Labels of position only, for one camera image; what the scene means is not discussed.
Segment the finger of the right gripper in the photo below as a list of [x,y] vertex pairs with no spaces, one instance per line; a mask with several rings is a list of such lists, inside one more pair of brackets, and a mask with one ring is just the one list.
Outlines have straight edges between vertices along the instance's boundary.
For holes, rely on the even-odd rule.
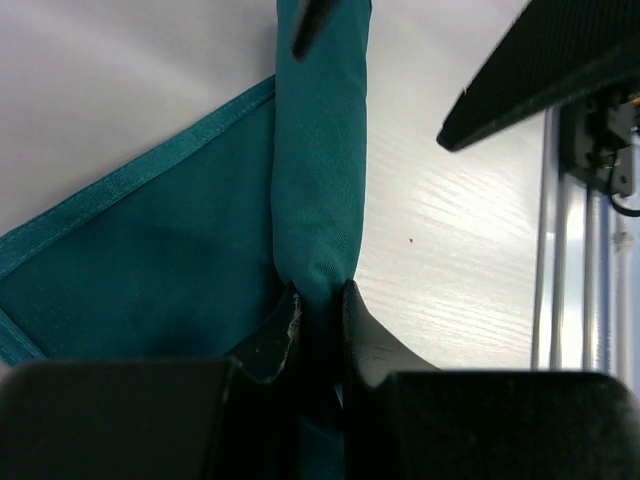
[[299,21],[291,43],[291,53],[302,61],[326,26],[340,0],[308,0],[303,2]]

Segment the teal cloth napkin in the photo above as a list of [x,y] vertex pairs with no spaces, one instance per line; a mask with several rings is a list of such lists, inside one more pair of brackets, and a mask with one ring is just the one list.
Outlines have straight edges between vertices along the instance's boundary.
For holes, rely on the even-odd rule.
[[218,356],[293,284],[313,359],[304,439],[337,448],[338,326],[358,261],[372,6],[343,1],[303,60],[1,241],[1,357]]

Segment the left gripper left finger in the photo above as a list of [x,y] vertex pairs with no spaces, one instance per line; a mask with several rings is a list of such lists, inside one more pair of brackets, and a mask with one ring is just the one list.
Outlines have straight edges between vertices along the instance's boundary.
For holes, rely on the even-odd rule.
[[214,359],[39,361],[1,384],[5,479],[294,479],[301,299]]

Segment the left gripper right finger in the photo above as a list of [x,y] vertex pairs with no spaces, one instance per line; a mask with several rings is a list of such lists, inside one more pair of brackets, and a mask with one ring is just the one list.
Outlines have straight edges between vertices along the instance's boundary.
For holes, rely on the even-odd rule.
[[344,289],[350,479],[635,479],[639,402],[596,372],[440,370]]

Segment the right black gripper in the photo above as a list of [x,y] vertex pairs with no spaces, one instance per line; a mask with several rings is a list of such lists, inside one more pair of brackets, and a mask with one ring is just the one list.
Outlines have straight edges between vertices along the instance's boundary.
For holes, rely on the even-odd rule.
[[532,1],[462,91],[436,141],[456,152],[564,103],[558,196],[578,182],[628,198],[638,76],[637,0]]

